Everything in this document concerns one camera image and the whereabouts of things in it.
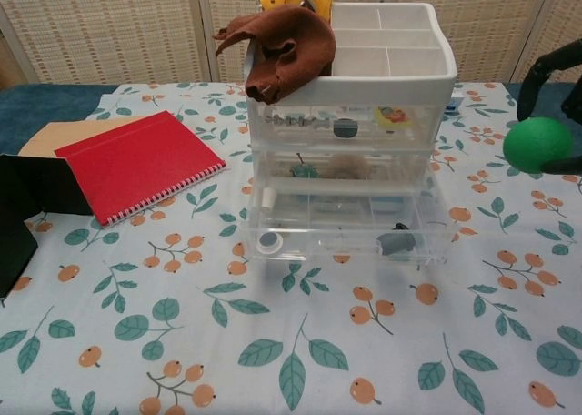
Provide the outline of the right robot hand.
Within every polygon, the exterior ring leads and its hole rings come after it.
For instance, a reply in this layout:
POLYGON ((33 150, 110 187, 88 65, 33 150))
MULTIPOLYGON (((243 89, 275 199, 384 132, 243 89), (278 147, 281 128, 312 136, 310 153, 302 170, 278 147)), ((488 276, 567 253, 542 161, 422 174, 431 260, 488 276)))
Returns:
MULTIPOLYGON (((542 85, 556 70, 566 70, 581 64, 581 39, 574 40, 560 48, 540 56, 530 67, 517 99, 517 120, 529 118, 537 102, 542 85)), ((561 105, 567 118, 581 124, 581 79, 573 87, 561 105)), ((566 175, 581 173, 581 156, 549 162, 542 167, 543 173, 566 175)))

